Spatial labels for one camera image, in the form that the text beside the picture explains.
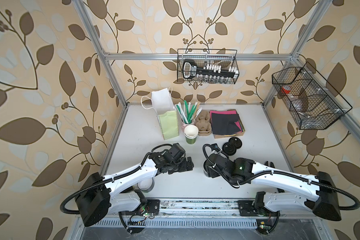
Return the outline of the green white paper bag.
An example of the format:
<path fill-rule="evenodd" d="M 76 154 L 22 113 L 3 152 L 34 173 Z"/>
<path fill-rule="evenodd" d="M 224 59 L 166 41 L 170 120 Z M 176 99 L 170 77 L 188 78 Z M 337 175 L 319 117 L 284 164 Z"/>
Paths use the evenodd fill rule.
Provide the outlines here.
<path fill-rule="evenodd" d="M 142 96 L 141 105 L 144 109 L 154 109 L 164 140 L 179 135 L 178 113 L 172 101 L 172 91 L 168 88 L 154 91 L 151 97 Z"/>

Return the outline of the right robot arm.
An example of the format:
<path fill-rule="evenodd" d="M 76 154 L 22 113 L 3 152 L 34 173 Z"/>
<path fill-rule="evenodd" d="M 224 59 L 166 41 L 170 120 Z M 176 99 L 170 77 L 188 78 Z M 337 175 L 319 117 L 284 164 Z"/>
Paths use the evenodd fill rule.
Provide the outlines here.
<path fill-rule="evenodd" d="M 359 199 L 336 188 L 327 173 L 300 175 L 245 158 L 231 161 L 216 152 L 205 156 L 203 168 L 209 178 L 222 177 L 234 189 L 246 184 L 277 189 L 275 193 L 261 191 L 256 194 L 251 209 L 259 214 L 310 211 L 324 220 L 338 222 L 342 219 L 341 211 L 360 208 Z"/>

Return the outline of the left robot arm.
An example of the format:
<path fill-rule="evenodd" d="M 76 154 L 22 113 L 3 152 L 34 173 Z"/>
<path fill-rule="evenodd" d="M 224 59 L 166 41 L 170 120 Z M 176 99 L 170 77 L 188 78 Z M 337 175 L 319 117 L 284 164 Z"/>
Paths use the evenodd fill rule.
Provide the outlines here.
<path fill-rule="evenodd" d="M 60 211 L 80 215 L 90 227 L 106 215 L 130 212 L 147 217 L 150 210 L 143 192 L 154 187 L 154 178 L 160 174 L 192 171 L 194 163 L 180 144 L 163 144 L 145 154 L 141 163 L 118 173 L 101 176 L 94 173 L 77 192 L 60 205 Z"/>

